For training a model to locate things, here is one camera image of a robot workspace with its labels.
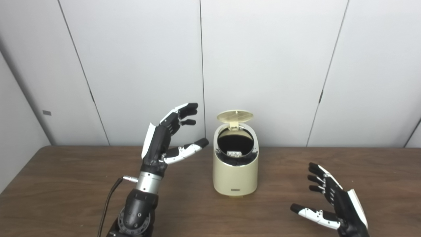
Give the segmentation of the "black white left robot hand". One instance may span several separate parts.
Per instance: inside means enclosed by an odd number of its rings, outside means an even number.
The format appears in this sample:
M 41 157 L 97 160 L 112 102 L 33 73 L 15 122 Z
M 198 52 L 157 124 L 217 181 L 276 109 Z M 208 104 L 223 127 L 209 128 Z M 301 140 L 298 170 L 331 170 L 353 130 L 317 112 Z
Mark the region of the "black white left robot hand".
M 209 140 L 201 138 L 194 143 L 170 148 L 172 136 L 185 125 L 196 124 L 194 119 L 186 117 L 198 113 L 198 103 L 185 103 L 170 110 L 157 126 L 149 124 L 141 152 L 140 171 L 164 177 L 168 164 L 176 163 L 196 154 L 209 144 Z

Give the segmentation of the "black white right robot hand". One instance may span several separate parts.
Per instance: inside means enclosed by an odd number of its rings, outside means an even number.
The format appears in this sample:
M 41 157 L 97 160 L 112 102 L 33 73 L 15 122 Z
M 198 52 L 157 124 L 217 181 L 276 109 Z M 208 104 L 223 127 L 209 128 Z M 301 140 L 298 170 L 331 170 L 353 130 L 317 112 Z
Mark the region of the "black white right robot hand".
M 317 183 L 310 185 L 309 190 L 321 193 L 335 211 L 317 210 L 296 203 L 290 206 L 290 210 L 312 222 L 336 230 L 340 237 L 370 236 L 367 218 L 355 190 L 344 190 L 335 177 L 319 164 L 310 162 L 308 170 L 312 174 L 307 179 Z

